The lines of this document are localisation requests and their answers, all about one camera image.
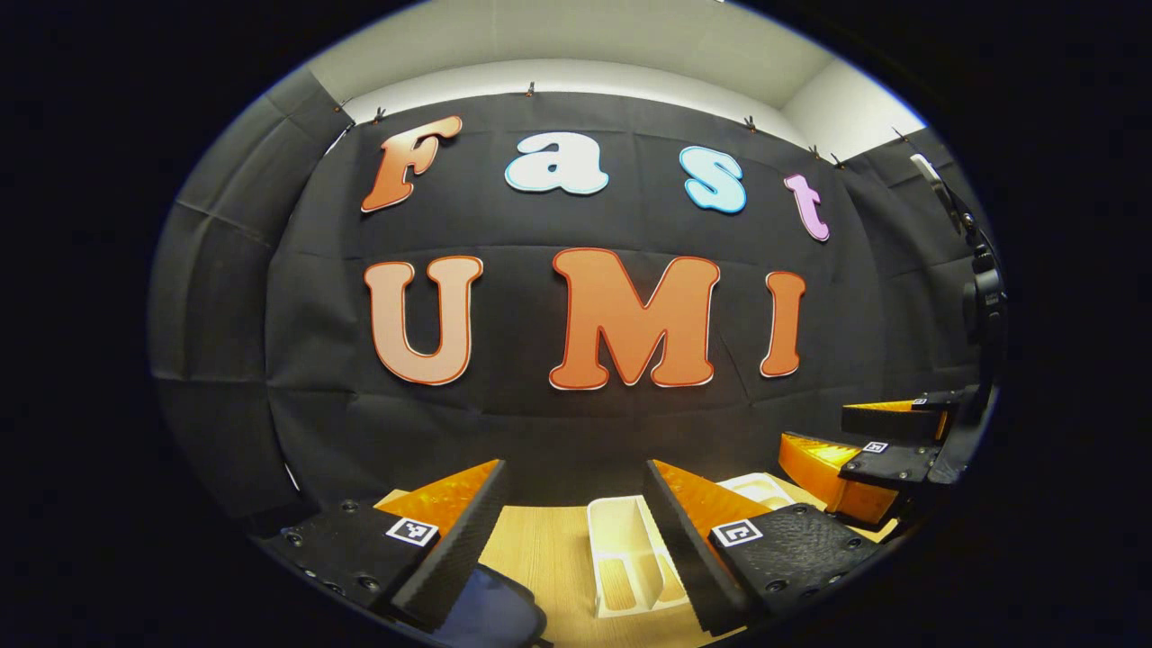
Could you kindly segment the white bookshelf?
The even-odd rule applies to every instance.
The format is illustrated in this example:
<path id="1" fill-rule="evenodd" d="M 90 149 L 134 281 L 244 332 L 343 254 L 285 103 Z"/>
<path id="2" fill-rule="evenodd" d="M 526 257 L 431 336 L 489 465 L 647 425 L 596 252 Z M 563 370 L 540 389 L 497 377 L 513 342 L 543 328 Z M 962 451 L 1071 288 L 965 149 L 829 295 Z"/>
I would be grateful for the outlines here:
<path id="1" fill-rule="evenodd" d="M 794 500 L 768 474 L 748 474 L 717 484 L 767 508 L 809 503 L 824 511 L 814 498 Z M 643 493 L 593 500 L 588 522 L 598 618 L 646 615 L 690 603 Z"/>

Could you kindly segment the blue schoolbag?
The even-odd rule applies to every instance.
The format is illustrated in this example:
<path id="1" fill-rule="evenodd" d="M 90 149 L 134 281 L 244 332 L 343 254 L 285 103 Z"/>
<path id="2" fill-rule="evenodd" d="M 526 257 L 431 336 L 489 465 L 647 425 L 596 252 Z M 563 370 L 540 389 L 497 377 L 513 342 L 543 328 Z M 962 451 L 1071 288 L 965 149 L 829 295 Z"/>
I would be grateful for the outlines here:
<path id="1" fill-rule="evenodd" d="M 535 593 L 479 563 L 431 636 L 449 648 L 554 648 L 547 623 Z"/>

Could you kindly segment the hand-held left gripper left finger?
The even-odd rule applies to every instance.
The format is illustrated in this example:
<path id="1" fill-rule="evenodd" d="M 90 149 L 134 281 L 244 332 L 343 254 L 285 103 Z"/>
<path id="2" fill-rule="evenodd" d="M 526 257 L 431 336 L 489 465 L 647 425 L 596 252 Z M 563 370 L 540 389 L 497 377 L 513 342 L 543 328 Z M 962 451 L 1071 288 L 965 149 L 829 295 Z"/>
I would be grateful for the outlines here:
<path id="1" fill-rule="evenodd" d="M 262 540 L 271 556 L 350 606 L 433 631 L 464 590 L 500 518 L 494 459 L 382 500 L 344 499 Z"/>

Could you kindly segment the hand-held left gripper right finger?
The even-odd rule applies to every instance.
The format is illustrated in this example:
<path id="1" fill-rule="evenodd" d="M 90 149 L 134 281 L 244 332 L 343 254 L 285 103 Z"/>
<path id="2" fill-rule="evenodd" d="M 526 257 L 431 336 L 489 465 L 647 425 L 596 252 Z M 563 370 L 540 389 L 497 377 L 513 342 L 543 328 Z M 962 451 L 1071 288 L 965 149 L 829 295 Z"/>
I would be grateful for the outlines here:
<path id="1" fill-rule="evenodd" d="M 645 469 L 644 500 L 710 635 L 814 606 L 881 548 L 809 503 L 767 508 L 664 461 Z"/>

